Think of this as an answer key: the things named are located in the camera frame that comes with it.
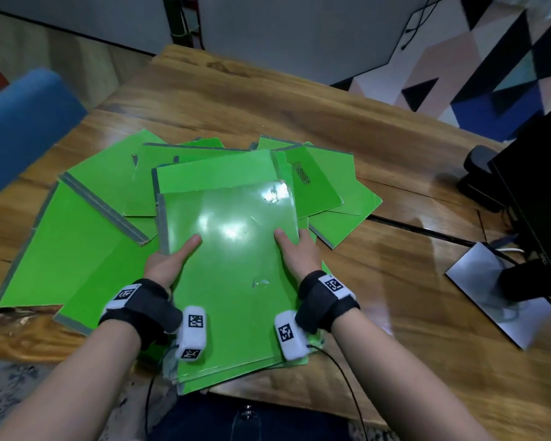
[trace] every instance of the person's right forearm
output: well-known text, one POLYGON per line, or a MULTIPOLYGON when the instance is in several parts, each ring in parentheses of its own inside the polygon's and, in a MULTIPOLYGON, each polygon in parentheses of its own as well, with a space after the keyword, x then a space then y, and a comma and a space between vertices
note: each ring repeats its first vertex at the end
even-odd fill
POLYGON ((432 371, 358 309, 337 318, 332 335, 364 392, 401 440, 492 439, 432 371))

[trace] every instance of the wooden desk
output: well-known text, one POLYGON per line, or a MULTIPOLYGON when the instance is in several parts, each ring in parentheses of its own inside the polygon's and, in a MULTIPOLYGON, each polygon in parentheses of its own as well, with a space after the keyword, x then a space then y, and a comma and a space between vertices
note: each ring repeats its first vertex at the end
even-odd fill
MULTIPOLYGON (((0 282, 59 173, 142 128, 168 142, 218 136, 229 148, 259 134, 353 151, 377 214, 470 240, 482 216, 454 188, 467 152, 486 139, 293 76, 169 46, 0 193, 0 282)), ((497 217, 490 216, 497 231, 497 217)), ((551 321, 518 351, 443 275, 464 247, 364 222, 323 258, 377 324, 418 355, 501 439, 551 439, 551 321)), ((0 315, 0 359, 58 362, 83 340, 53 310, 0 315)), ((328 349, 344 363, 334 342, 328 349)), ((383 424, 352 375, 367 421, 383 424)), ((262 371, 214 392, 356 417, 334 365, 262 371)))

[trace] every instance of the geometric mural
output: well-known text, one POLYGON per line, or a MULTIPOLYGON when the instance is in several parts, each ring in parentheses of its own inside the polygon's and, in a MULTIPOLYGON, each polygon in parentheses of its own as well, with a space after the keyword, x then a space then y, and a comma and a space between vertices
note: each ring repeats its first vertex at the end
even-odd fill
POLYGON ((354 77, 350 92, 497 141, 551 111, 551 19, 492 0, 440 0, 405 30, 421 19, 414 38, 405 32, 388 64, 354 77))

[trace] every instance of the finger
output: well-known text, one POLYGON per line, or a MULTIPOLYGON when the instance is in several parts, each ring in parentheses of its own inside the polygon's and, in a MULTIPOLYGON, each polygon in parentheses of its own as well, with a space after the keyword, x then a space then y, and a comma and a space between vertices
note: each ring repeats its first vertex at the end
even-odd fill
POLYGON ((279 244, 280 249, 284 253, 286 253, 286 252, 292 250, 292 248, 294 248, 295 244, 290 241, 290 239, 286 235, 286 232, 284 232, 282 229, 277 228, 276 230, 274 230, 274 236, 276 237, 275 241, 277 241, 277 243, 279 244))
POLYGON ((312 241, 312 238, 310 237, 310 231, 308 229, 300 229, 298 231, 298 235, 300 237, 300 243, 308 242, 308 241, 310 241, 311 243, 314 243, 312 241))
POLYGON ((176 263, 183 263, 185 259, 188 258, 188 256, 194 251, 196 250, 196 248, 198 247, 198 245, 202 242, 202 237, 200 235, 198 235, 197 233, 195 233, 194 235, 192 235, 188 241, 186 241, 184 243, 184 245, 176 252, 174 252, 172 255, 171 255, 171 258, 176 262, 176 263))

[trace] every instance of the computer monitor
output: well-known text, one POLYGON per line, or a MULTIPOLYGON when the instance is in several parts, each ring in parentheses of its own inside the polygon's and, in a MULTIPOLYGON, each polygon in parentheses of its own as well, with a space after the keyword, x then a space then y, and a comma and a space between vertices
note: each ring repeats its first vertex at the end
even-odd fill
POLYGON ((488 167, 504 186, 521 247, 533 253, 500 279, 508 275, 506 289, 516 288, 520 299, 551 297, 551 112, 531 121, 488 167))

